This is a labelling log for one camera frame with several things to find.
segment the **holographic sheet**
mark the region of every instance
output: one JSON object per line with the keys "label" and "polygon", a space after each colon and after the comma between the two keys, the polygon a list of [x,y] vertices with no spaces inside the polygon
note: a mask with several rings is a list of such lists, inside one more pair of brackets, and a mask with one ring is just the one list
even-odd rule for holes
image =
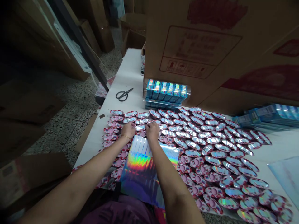
{"label": "holographic sheet", "polygon": [[[165,144],[160,145],[176,167],[179,151]],[[120,178],[121,192],[159,208],[165,208],[152,157],[147,139],[135,135]]]}

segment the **printed symbol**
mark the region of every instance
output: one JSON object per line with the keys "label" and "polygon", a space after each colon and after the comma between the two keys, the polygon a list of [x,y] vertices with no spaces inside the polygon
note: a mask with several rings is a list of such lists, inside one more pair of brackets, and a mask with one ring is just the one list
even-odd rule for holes
{"label": "printed symbol", "polygon": [[173,72],[176,65],[177,65],[176,61],[169,61],[167,66],[167,71]]}
{"label": "printed symbol", "polygon": [[183,73],[184,72],[184,70],[186,69],[186,66],[187,66],[187,64],[186,63],[182,63],[182,62],[180,62],[179,64],[178,64],[178,67],[177,67],[177,69],[176,69],[176,73]]}
{"label": "printed symbol", "polygon": [[197,65],[190,64],[190,65],[188,65],[188,68],[185,71],[185,74],[191,75],[196,69],[197,69]]}
{"label": "printed symbol", "polygon": [[195,75],[197,77],[201,77],[204,75],[206,70],[207,70],[207,68],[205,66],[200,66]]}

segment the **bracelet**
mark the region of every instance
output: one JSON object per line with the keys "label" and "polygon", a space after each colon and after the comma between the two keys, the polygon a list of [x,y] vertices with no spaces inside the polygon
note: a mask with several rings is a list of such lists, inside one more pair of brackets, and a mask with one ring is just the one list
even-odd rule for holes
{"label": "bracelet", "polygon": [[125,137],[127,137],[131,141],[131,139],[128,136],[126,136],[126,135],[121,135],[121,136],[125,136]]}

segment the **hand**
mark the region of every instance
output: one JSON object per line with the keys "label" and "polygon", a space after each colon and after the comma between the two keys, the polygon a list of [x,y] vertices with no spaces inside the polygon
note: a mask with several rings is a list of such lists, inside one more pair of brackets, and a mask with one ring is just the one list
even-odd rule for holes
{"label": "hand", "polygon": [[149,123],[145,126],[146,128],[146,136],[150,142],[157,141],[159,137],[160,128],[156,122]]}
{"label": "hand", "polygon": [[132,122],[128,122],[127,124],[124,125],[124,127],[121,130],[121,135],[125,135],[132,139],[136,133],[136,127],[135,124]]}

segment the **stacked boxes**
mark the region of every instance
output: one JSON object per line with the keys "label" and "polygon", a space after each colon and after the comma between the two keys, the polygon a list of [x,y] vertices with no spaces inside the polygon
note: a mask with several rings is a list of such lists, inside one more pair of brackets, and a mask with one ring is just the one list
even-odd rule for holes
{"label": "stacked boxes", "polygon": [[146,86],[145,107],[175,110],[190,94],[190,86],[149,79]]}
{"label": "stacked boxes", "polygon": [[265,128],[283,131],[299,128],[299,108],[282,104],[271,104],[254,108],[243,116],[233,117],[242,127]]}

